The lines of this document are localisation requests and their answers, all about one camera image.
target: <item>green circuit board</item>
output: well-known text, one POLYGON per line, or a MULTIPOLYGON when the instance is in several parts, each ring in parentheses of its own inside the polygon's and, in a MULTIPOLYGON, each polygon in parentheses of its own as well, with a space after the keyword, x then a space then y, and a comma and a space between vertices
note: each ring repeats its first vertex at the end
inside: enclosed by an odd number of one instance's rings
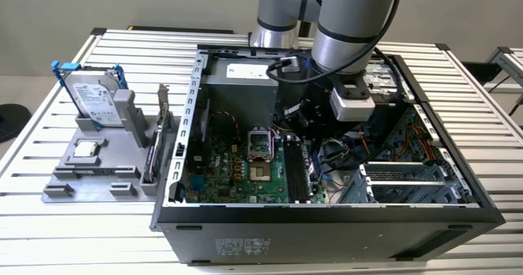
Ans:
POLYGON ((270 147, 267 146, 267 137, 264 135, 252 135, 251 141, 251 151, 262 154, 267 154, 270 152, 270 147))
MULTIPOLYGON (((246 145, 238 146, 236 152, 234 152, 231 144, 219 139, 214 140, 210 165, 204 176, 204 190, 195 191, 190 183, 187 201, 190 203, 289 203, 282 139, 275 139, 274 150, 274 159, 270 163, 250 163, 246 145), (258 172, 260 172, 260 177, 254 181, 251 174, 258 172)), ((323 202, 321 189, 318 195, 311 197, 311 203, 323 202)))

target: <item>metal workbench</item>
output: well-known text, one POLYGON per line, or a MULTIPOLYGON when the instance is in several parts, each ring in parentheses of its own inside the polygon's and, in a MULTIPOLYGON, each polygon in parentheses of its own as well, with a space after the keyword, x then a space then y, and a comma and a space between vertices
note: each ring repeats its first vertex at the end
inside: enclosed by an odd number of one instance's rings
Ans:
POLYGON ((487 62, 498 64, 514 81, 523 86, 523 48, 499 47, 487 62))
MULTIPOLYGON (((136 105, 158 112, 159 83, 182 111, 198 43, 246 45, 246 35, 108 30, 91 35, 75 62, 123 65, 136 105)), ((302 47, 310 47, 303 39, 302 47)), ((434 44, 381 43, 402 55, 507 223, 427 263, 188 267, 151 232, 154 203, 46 205, 42 189, 75 132, 75 106, 54 87, 0 161, 0 269, 7 274, 522 274, 523 132, 451 51, 434 44)))

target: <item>yellow wire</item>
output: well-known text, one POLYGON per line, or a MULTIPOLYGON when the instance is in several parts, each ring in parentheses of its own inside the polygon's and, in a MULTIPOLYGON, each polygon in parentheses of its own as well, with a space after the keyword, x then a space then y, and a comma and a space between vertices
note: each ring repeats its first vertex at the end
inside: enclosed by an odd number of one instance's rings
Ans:
POLYGON ((363 146, 366 147, 367 154, 370 154, 367 141, 366 141, 366 137, 365 137, 365 133, 363 133, 363 126, 359 126, 359 136, 362 137, 362 142, 363 142, 363 146))
POLYGON ((397 159, 397 158, 406 152, 407 146, 409 146, 409 142, 410 142, 410 135, 409 135, 409 128, 407 128, 407 130, 406 130, 406 142, 403 143, 402 150, 401 150, 401 152, 395 155, 394 159, 397 159))
POLYGON ((333 142, 335 142, 335 143, 338 143, 341 146, 345 147, 345 144, 343 144, 342 141, 339 141, 338 139, 330 138, 329 140, 333 141, 333 142))
POLYGON ((413 127, 419 128, 423 131, 423 133, 427 133, 426 129, 422 126, 413 126, 413 127))
POLYGON ((335 157, 345 157, 350 153, 350 149, 345 151, 345 153, 339 153, 338 155, 330 157, 329 159, 323 160, 325 162, 329 162, 333 160, 335 157))
POLYGON ((274 123, 272 122, 272 125, 279 129, 279 130, 283 130, 283 131, 293 131, 291 129, 285 129, 285 128, 282 128, 279 125, 277 125, 277 123, 274 123))

